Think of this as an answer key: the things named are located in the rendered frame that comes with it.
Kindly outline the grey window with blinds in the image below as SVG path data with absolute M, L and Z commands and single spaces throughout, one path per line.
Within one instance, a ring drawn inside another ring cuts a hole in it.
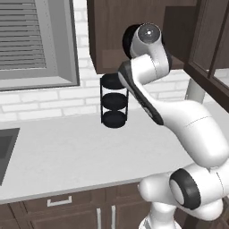
M 80 84 L 72 0 L 0 0 L 0 91 Z

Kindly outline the dark brown glass cabinet door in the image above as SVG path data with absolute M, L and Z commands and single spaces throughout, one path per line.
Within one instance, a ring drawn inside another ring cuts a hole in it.
M 229 0 L 198 0 L 184 71 L 229 113 Z

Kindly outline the dark brown base cabinet door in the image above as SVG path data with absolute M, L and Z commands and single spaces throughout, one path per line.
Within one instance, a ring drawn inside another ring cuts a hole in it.
M 116 229 L 139 229 L 141 221 L 150 210 L 150 204 L 143 201 L 119 203 L 115 206 Z
M 37 216 L 28 220 L 29 229 L 98 229 L 97 209 L 63 211 L 59 216 Z

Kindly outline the dark brown wall cabinet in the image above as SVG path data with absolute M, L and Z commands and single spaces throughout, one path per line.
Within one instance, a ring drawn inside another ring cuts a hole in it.
M 127 59 L 123 33 L 133 24 L 155 23 L 163 32 L 173 69 L 190 52 L 198 0 L 87 0 L 89 53 L 97 73 L 113 73 Z

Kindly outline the grey sink basin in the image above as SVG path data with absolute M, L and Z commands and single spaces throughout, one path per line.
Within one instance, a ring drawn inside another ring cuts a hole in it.
M 3 183 L 19 132 L 19 128 L 0 130 L 0 186 Z

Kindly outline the dark brown drawer front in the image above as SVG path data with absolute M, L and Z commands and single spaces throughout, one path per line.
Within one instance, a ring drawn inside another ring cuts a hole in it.
M 106 203 L 133 203 L 143 201 L 138 190 L 138 184 L 128 183 L 106 188 Z
M 68 196 L 72 196 L 72 203 L 56 207 L 47 207 L 47 200 L 59 201 L 67 199 Z M 62 195 L 49 196 L 39 199 L 29 199 L 21 202 L 21 208 L 24 210 L 26 215 L 38 214 L 41 212 L 47 212 L 57 209 L 67 209 L 67 208 L 79 208 L 89 205 L 98 205 L 105 202 L 106 191 L 104 188 L 95 189 L 91 191 L 78 191 L 73 193 L 67 193 Z

